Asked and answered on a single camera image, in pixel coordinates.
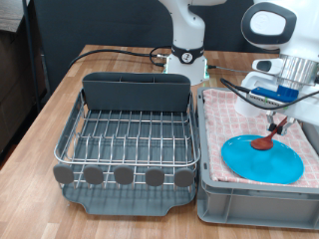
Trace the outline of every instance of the dish rack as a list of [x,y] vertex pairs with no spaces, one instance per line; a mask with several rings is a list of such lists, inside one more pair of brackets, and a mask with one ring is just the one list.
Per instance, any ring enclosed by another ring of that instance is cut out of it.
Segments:
[[90,214],[164,216],[189,203],[200,158],[189,80],[93,73],[83,85],[55,149],[64,196]]

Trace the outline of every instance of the metal frame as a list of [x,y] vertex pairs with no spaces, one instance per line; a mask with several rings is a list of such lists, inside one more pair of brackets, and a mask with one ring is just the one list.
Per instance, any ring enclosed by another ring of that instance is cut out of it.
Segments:
[[150,167],[162,168],[163,185],[173,186],[174,190],[177,170],[187,167],[196,172],[200,151],[192,95],[187,113],[90,111],[84,98],[80,91],[54,151],[59,163],[73,168],[75,188],[86,182],[83,171],[92,164],[103,170],[104,189],[116,183],[114,168],[119,165],[134,169],[132,188],[145,184],[148,189],[145,175]]

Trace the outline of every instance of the blue plastic plate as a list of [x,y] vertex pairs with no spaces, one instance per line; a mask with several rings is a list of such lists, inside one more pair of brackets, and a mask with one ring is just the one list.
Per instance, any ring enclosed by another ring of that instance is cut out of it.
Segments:
[[222,149],[225,163],[238,175],[259,182],[289,184],[304,172],[300,156],[285,144],[273,140],[273,148],[261,151],[250,143],[261,136],[243,135],[231,138]]

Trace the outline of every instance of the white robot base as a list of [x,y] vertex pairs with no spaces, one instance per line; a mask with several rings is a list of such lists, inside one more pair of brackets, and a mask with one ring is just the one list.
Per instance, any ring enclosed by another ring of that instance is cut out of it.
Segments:
[[207,58],[202,56],[196,59],[191,67],[182,64],[178,57],[170,54],[166,60],[165,74],[182,74],[190,79],[191,85],[196,86],[209,79],[207,72]]

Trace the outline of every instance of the gray plastic bin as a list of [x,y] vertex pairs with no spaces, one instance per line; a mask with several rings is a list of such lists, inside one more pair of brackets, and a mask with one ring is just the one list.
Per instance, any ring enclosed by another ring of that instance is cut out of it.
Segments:
[[197,114],[201,144],[197,213],[211,223],[319,229],[319,189],[212,181],[204,118],[198,89]]

